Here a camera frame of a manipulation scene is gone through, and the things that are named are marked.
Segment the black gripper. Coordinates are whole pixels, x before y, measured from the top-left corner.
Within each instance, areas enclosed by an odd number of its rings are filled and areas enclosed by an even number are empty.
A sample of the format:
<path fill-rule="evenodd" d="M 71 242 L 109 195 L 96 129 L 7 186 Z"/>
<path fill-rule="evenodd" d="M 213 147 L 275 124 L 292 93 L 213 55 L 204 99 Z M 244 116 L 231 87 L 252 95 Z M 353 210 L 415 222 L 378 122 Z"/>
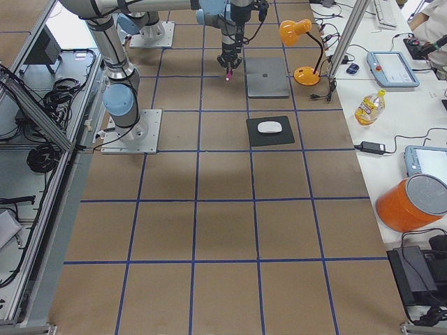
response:
<path fill-rule="evenodd" d="M 221 54 L 217 57 L 217 61 L 221 67 L 225 69 L 236 69 L 242 63 L 241 43 L 225 43 L 221 44 Z"/>

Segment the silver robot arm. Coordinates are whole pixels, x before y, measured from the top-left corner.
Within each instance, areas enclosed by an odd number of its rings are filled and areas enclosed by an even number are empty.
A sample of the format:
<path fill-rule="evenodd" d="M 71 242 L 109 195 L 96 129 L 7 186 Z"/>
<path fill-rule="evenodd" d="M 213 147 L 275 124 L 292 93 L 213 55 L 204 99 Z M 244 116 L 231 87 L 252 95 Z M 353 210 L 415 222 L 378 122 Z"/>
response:
<path fill-rule="evenodd" d="M 251 39 L 244 35 L 244 26 L 251 19 L 251 13 L 258 13 L 258 20 L 264 23 L 268 15 L 267 1 L 199 1 L 196 11 L 197 22 L 219 29 L 222 34 L 221 54 L 217 57 L 220 66 L 226 69 L 229 80 L 242 62 L 242 47 Z M 120 13 L 119 27 L 131 37 L 131 47 L 170 47 L 175 24 L 162 22 L 159 13 Z"/>
<path fill-rule="evenodd" d="M 139 142 L 148 132 L 138 107 L 140 75 L 130 62 L 115 28 L 114 13 L 122 14 L 141 31 L 149 23 L 159 27 L 160 10 L 198 10 L 199 1 L 62 1 L 64 8 L 84 20 L 105 62 L 109 86 L 103 103 L 121 142 Z"/>

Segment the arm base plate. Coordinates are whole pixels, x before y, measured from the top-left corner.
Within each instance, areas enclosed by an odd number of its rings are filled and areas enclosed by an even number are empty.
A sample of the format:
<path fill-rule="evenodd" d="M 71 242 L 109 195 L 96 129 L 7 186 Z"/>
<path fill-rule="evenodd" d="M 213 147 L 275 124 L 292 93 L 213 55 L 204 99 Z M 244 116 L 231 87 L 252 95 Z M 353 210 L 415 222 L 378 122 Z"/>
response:
<path fill-rule="evenodd" d="M 132 36 L 129 46 L 139 49 L 170 48 L 173 44 L 174 31 L 174 22 L 157 22 L 151 26 L 144 26 L 139 34 Z"/>
<path fill-rule="evenodd" d="M 158 149 L 162 110 L 140 110 L 139 122 L 127 133 L 116 128 L 112 117 L 108 128 L 114 128 L 102 138 L 105 144 L 100 147 L 102 154 L 155 154 Z"/>

